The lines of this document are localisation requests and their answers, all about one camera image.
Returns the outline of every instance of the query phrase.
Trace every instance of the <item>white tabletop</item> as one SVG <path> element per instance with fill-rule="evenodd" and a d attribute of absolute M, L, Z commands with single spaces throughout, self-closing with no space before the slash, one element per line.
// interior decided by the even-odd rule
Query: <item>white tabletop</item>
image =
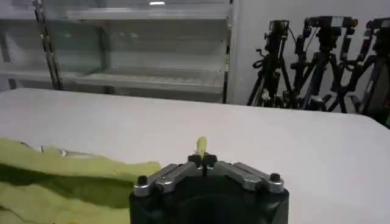
<path fill-rule="evenodd" d="M 0 94 L 0 136 L 163 166 L 207 136 L 220 160 L 282 175 L 289 223 L 390 220 L 390 131 L 363 116 L 16 89 Z"/>

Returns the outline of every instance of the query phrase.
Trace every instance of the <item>ceiling light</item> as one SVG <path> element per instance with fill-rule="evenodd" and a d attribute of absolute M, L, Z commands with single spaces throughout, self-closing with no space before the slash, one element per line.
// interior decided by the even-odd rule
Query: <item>ceiling light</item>
<path fill-rule="evenodd" d="M 149 5 L 165 5 L 165 2 L 149 2 Z"/>

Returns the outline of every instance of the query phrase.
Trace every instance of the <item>yellow-green towel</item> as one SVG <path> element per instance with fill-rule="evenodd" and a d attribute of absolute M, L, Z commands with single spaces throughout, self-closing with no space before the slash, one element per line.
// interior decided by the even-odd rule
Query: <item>yellow-green towel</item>
<path fill-rule="evenodd" d="M 0 223 L 128 224 L 134 181 L 160 169 L 64 152 L 0 139 Z"/>

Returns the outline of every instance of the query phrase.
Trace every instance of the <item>shelf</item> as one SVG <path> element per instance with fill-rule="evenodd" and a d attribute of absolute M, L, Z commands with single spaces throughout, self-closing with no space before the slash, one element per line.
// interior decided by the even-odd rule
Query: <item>shelf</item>
<path fill-rule="evenodd" d="M 35 20 L 34 10 L 1 10 L 1 20 Z"/>
<path fill-rule="evenodd" d="M 63 82 L 70 82 L 83 74 L 84 72 L 61 72 L 61 78 Z M 0 77 L 15 80 L 51 82 L 50 72 L 45 66 L 1 65 Z"/>
<path fill-rule="evenodd" d="M 219 71 L 192 69 L 110 69 L 75 80 L 78 84 L 120 88 L 163 89 L 201 93 L 221 93 L 224 76 Z"/>
<path fill-rule="evenodd" d="M 65 13 L 65 19 L 123 20 L 123 19 L 226 19 L 228 10 L 215 9 L 127 9 L 105 8 L 72 10 Z"/>

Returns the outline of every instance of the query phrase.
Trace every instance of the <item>black tripod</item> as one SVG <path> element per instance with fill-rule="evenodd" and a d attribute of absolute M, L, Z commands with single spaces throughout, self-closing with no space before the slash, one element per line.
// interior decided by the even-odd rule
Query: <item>black tripod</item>
<path fill-rule="evenodd" d="M 373 50 L 376 54 L 368 56 L 364 64 L 358 65 L 355 68 L 356 71 L 354 71 L 356 78 L 354 79 L 355 83 L 353 84 L 356 86 L 358 79 L 370 66 L 374 65 L 362 101 L 360 102 L 357 97 L 352 99 L 356 112 L 364 115 L 367 115 L 369 110 L 371 110 L 370 104 L 375 95 L 374 92 L 378 86 L 378 81 L 384 66 L 387 66 L 388 69 L 388 85 L 390 85 L 390 18 L 374 19 L 367 23 L 367 30 L 365 33 L 366 39 L 361 47 L 358 58 L 359 61 L 363 61 L 366 57 L 374 35 L 376 36 L 376 41 Z M 380 95 L 380 101 L 383 103 L 387 96 L 385 94 Z"/>
<path fill-rule="evenodd" d="M 256 61 L 253 68 L 260 69 L 257 72 L 257 80 L 250 94 L 247 105 L 256 107 L 283 107 L 283 101 L 277 97 L 280 73 L 277 69 L 282 70 L 283 78 L 286 82 L 288 91 L 291 91 L 283 51 L 288 36 L 289 21 L 274 20 L 269 24 L 270 32 L 264 37 L 267 40 L 265 50 L 268 51 L 266 56 L 262 55 L 261 49 L 257 52 L 263 57 L 262 60 Z"/>
<path fill-rule="evenodd" d="M 348 35 L 352 35 L 355 32 L 354 28 L 357 24 L 358 21 L 356 19 L 352 19 L 351 17 L 320 16 L 307 18 L 305 20 L 305 27 L 319 28 L 317 37 L 319 39 L 320 47 L 319 52 L 314 54 L 314 57 L 303 76 L 305 81 L 314 70 L 309 87 L 305 97 L 303 98 L 301 109 L 326 110 L 326 100 L 318 98 L 325 67 L 330 63 L 334 79 L 340 79 L 341 72 L 343 72 L 340 68 L 343 68 L 341 65 L 345 62 L 342 61 L 340 65 L 338 65 L 336 55 L 331 53 L 331 51 L 336 48 L 337 39 L 341 36 L 341 28 L 346 28 L 346 35 L 342 44 L 342 51 L 346 52 L 341 52 L 341 55 L 345 55 L 347 53 L 350 43 Z M 339 82 L 333 82 L 333 84 L 334 89 L 339 89 Z M 346 107 L 343 101 L 340 101 L 340 103 L 343 108 Z"/>

